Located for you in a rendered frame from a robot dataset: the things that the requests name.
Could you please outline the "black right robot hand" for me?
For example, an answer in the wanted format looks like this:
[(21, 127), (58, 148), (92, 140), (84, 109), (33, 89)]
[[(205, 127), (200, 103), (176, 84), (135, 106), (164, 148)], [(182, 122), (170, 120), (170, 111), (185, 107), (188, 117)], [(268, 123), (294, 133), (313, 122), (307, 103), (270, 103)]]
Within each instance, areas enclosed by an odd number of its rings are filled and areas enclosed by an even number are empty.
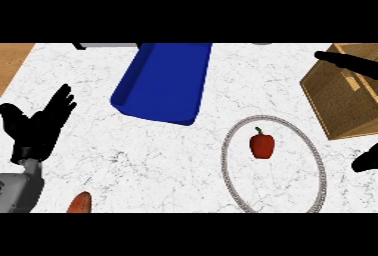
[[(315, 57), (335, 64), (340, 68), (359, 73), (363, 76), (378, 80), (378, 62), (349, 54), (316, 51)], [(353, 161), (352, 169), (356, 173), (378, 169), (378, 143), (371, 147)]]

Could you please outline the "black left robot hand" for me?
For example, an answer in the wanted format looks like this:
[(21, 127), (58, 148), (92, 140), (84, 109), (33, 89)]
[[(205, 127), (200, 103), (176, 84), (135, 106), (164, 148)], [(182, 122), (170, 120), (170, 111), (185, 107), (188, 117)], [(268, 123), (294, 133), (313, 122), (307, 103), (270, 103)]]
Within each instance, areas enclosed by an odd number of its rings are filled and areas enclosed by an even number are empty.
[(71, 87), (64, 84), (42, 111), (28, 117), (11, 103), (0, 105), (3, 129), (15, 140), (11, 162), (27, 159), (43, 162), (53, 151), (61, 129), (77, 106)]

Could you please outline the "brown wicker basket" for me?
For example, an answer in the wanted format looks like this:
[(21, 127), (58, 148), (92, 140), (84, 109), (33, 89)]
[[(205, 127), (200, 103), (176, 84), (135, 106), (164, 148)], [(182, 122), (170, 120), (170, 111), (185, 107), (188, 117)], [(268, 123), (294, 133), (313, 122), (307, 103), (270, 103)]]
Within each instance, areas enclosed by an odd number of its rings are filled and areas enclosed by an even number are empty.
[(378, 134), (378, 78), (319, 60), (300, 85), (330, 140)]

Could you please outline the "blue plastic basket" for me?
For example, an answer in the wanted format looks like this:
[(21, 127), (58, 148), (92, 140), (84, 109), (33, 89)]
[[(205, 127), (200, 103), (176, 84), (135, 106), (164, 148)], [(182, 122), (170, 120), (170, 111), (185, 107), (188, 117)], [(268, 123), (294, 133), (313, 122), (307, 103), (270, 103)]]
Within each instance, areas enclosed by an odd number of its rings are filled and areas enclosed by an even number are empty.
[(189, 126), (200, 112), (211, 43), (143, 43), (111, 96), (124, 114)]

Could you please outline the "red bell pepper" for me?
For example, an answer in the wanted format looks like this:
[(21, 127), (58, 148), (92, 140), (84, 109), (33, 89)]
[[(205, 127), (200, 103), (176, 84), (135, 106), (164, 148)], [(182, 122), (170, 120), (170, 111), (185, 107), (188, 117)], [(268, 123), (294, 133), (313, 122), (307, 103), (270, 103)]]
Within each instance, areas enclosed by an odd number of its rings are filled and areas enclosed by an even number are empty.
[(257, 134), (250, 138), (250, 150), (257, 159), (269, 159), (275, 150), (275, 139), (263, 133), (260, 127), (256, 128)]

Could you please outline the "round white placemat grey rim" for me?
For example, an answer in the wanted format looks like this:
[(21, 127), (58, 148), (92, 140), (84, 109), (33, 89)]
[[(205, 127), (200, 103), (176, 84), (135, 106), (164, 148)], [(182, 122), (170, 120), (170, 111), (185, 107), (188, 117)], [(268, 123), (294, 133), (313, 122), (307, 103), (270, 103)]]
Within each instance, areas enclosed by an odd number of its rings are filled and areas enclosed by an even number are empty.
[[(273, 154), (257, 159), (250, 139), (270, 135)], [(222, 145), (222, 175), (231, 196), (247, 213), (318, 213), (327, 198), (321, 154), (303, 131), (282, 118), (247, 117), (232, 126)]]

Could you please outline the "orange sweet potato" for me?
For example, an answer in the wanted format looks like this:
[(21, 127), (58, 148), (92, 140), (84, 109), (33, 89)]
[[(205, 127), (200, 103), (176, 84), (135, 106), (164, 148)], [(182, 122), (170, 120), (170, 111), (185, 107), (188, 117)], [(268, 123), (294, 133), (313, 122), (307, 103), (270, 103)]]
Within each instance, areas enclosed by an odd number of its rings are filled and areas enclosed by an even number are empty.
[(92, 212), (92, 195), (87, 191), (81, 192), (68, 207), (68, 213), (90, 213)]

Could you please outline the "grey appliance with black part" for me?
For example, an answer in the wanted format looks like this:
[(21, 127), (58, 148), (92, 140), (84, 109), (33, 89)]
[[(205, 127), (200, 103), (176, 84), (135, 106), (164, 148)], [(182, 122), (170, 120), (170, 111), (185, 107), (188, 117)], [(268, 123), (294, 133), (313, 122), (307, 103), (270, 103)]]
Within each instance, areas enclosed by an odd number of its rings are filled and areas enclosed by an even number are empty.
[(143, 43), (73, 43), (77, 50), (86, 50), (93, 47), (136, 47), (139, 49), (142, 44)]

